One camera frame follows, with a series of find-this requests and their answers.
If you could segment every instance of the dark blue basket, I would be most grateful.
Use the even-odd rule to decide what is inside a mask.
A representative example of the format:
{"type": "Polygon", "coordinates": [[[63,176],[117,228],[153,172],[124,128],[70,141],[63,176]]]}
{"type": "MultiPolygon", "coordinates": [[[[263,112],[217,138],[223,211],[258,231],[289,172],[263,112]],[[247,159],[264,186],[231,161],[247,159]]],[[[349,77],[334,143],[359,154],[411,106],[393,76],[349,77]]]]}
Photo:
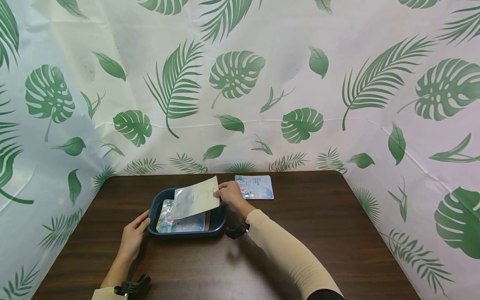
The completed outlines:
{"type": "Polygon", "coordinates": [[[166,199],[174,199],[175,190],[178,188],[166,189],[158,193],[153,199],[152,206],[150,207],[150,224],[148,225],[148,231],[153,235],[162,238],[169,239],[190,239],[190,238],[211,238],[219,236],[225,229],[225,222],[227,220],[227,212],[225,205],[212,209],[210,211],[210,226],[206,231],[194,231],[194,232],[158,232],[156,230],[156,224],[160,218],[162,212],[162,205],[166,199]]]}

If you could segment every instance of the blue packet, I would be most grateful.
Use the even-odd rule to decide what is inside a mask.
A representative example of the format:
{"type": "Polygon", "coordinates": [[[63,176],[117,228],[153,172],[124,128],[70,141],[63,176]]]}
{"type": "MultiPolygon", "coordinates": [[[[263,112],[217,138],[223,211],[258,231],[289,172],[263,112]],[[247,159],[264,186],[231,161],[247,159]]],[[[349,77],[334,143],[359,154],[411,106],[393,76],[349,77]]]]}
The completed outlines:
{"type": "Polygon", "coordinates": [[[243,176],[235,175],[244,199],[273,199],[272,179],[270,175],[243,176]]]}

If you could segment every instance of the forearm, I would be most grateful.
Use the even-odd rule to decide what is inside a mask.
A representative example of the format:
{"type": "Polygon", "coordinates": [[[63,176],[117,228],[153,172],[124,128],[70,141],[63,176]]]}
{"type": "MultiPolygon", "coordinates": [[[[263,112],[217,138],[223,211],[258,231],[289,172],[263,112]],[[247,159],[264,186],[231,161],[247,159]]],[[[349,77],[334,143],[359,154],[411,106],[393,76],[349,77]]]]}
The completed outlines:
{"type": "Polygon", "coordinates": [[[250,224],[249,237],[291,276],[303,299],[323,288],[341,295],[328,271],[312,252],[261,210],[251,211],[246,221],[250,224]]]}
{"type": "Polygon", "coordinates": [[[100,288],[121,286],[127,279],[130,265],[130,261],[117,256],[100,288]]]}

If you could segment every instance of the beige sleeve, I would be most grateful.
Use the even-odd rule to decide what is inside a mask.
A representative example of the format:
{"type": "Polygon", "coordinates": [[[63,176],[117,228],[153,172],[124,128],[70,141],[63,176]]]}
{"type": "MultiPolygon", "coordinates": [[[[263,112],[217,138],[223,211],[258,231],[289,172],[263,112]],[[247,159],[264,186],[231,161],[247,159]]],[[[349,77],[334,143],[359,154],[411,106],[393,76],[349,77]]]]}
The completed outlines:
{"type": "Polygon", "coordinates": [[[340,295],[335,281],[310,250],[261,210],[249,213],[248,236],[299,288],[302,299],[319,289],[331,289],[340,295]]]}
{"type": "Polygon", "coordinates": [[[127,296],[115,294],[113,287],[99,288],[93,293],[92,300],[127,300],[127,296]]]}

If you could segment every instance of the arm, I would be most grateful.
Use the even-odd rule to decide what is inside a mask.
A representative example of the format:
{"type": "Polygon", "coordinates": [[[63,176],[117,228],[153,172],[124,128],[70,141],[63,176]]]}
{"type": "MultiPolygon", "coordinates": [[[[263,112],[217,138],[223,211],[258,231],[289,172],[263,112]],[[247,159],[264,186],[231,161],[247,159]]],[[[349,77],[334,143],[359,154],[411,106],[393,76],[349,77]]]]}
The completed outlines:
{"type": "Polygon", "coordinates": [[[335,281],[325,267],[298,239],[272,221],[261,210],[245,201],[235,181],[220,184],[216,196],[250,224],[249,237],[284,272],[290,275],[303,299],[315,298],[315,291],[329,290],[331,299],[343,299],[335,281]]]}
{"type": "Polygon", "coordinates": [[[112,267],[102,282],[100,289],[95,290],[92,300],[115,300],[125,299],[125,296],[116,295],[114,287],[121,286],[127,279],[127,274],[140,250],[140,244],[144,236],[145,229],[150,224],[147,210],[138,216],[133,222],[125,226],[121,237],[121,243],[117,257],[113,261],[112,267]]]}

